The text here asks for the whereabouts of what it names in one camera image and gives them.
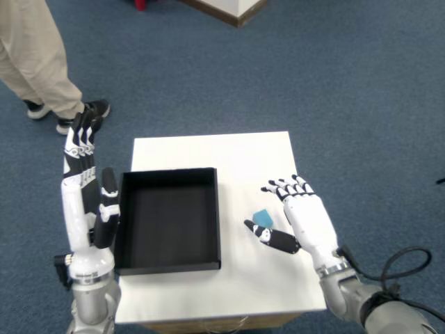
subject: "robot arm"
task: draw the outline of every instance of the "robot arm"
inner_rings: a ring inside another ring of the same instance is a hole
[[[103,170],[101,188],[95,172],[94,137],[101,122],[89,111],[77,114],[65,143],[61,191],[72,253],[55,257],[55,265],[74,292],[68,333],[112,333],[120,300],[109,249],[120,216],[118,188],[111,168]]]
[[[293,175],[289,180],[271,180],[261,190],[276,194],[283,202],[299,246],[312,257],[327,306],[338,318],[357,322],[368,334],[436,333],[414,308],[381,287],[360,282],[339,251],[337,234],[322,200],[306,181]]]

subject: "black sneaker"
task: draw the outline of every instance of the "black sneaker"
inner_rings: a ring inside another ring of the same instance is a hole
[[[107,100],[91,101],[85,103],[84,111],[86,110],[92,111],[95,115],[95,118],[105,118],[110,113],[111,106]],[[68,131],[70,130],[73,121],[74,119],[68,120],[66,118],[59,117],[56,131],[59,134],[66,136],[68,134]]]
[[[32,120],[41,120],[51,111],[51,109],[44,104],[36,104],[28,100],[23,100],[23,102],[28,106],[27,115]]]

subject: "small blue object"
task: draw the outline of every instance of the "small blue object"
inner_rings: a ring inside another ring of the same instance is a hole
[[[273,225],[272,218],[269,216],[269,213],[266,209],[255,212],[252,218],[253,222],[263,228],[271,228]]]

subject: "person's leg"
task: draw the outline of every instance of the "person's leg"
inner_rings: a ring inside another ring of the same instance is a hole
[[[28,84],[2,76],[17,95],[23,99],[22,92],[31,88],[34,95],[27,93],[25,100],[45,103],[59,118],[83,112],[82,93],[68,79],[63,41],[45,0],[1,0],[0,40]]]
[[[35,104],[42,104],[43,101],[35,90],[24,79],[20,72],[14,67],[9,59],[0,40],[0,79],[9,87],[20,99],[28,100]]]
[[[34,120],[45,117],[50,109],[43,104],[35,90],[11,63],[8,52],[0,40],[0,80],[28,106],[28,117]]]

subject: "black box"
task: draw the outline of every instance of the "black box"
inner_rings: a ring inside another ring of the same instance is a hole
[[[124,173],[120,210],[118,274],[221,268],[215,168]]]

